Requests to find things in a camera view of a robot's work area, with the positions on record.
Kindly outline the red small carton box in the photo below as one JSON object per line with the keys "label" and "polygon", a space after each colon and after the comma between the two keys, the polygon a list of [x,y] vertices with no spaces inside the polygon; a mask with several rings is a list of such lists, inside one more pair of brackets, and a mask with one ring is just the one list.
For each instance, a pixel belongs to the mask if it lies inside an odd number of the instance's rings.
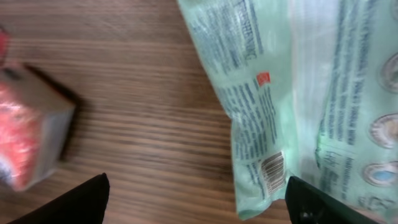
{"label": "red small carton box", "polygon": [[76,105],[21,66],[1,68],[1,181],[25,191],[50,176]]}

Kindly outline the teal wipes packet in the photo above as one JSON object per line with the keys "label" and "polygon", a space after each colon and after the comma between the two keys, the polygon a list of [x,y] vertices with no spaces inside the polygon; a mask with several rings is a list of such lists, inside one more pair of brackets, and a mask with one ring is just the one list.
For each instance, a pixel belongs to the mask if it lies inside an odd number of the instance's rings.
{"label": "teal wipes packet", "polygon": [[231,120],[238,217],[298,177],[397,222],[397,0],[179,0]]}

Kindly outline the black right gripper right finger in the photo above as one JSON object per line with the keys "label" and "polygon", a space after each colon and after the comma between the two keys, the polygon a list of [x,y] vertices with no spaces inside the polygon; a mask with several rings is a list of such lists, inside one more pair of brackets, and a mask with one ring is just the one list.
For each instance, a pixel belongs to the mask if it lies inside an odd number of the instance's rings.
{"label": "black right gripper right finger", "polygon": [[298,177],[290,177],[285,202],[292,224],[377,224]]}

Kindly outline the red snack stick packet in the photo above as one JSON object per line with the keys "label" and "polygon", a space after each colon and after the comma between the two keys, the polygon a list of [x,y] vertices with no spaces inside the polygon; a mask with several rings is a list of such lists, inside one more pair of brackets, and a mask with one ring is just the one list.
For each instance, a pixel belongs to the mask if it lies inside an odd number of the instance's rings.
{"label": "red snack stick packet", "polygon": [[0,28],[0,64],[1,66],[4,64],[7,56],[7,49],[8,49],[8,42],[9,42],[9,34],[6,30],[1,27]]}

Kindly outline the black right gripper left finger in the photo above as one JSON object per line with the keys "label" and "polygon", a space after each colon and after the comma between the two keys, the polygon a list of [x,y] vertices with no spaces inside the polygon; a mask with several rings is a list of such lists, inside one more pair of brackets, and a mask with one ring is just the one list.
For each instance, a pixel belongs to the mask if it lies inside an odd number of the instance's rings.
{"label": "black right gripper left finger", "polygon": [[9,224],[102,224],[109,190],[102,173]]}

